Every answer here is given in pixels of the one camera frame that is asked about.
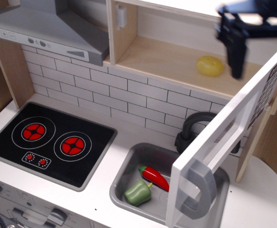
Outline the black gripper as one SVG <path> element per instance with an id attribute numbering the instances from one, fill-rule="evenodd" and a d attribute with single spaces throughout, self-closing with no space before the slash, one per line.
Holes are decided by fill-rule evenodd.
<path id="1" fill-rule="evenodd" d="M 231 76 L 241 79 L 247 50 L 246 39 L 277 38 L 277 25 L 268 22 L 269 18 L 277 18 L 277 0 L 244 0 L 223 5 L 217 12 L 221 16 L 221 23 L 216 26 L 217 39 L 226 47 Z M 261 24 L 245 22 L 240 18 L 241 14 L 259 15 Z"/>

